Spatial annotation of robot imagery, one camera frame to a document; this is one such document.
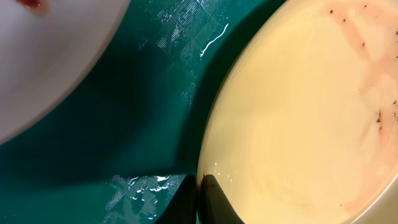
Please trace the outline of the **yellow plate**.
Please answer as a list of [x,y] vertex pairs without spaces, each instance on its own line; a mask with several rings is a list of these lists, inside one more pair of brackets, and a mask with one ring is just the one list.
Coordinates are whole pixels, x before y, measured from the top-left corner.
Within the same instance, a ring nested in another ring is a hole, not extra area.
[[397,2],[283,3],[217,97],[208,174],[244,223],[396,223]]

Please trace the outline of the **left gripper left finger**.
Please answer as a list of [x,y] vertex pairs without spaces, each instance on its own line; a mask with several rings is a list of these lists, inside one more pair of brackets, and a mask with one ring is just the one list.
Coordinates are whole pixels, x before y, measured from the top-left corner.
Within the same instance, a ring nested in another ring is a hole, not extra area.
[[196,177],[193,174],[186,175],[155,224],[196,224],[196,190]]

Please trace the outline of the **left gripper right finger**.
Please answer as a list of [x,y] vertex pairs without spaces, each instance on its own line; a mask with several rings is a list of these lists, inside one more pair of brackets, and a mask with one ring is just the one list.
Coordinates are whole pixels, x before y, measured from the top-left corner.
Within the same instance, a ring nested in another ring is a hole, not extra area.
[[200,183],[200,223],[244,224],[212,174],[204,175]]

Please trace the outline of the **small white stained plate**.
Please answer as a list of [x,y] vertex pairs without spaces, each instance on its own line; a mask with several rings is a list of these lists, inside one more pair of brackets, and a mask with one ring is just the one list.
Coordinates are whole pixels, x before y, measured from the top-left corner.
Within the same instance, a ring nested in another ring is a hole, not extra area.
[[1,1],[1,142],[54,109],[85,78],[129,0]]

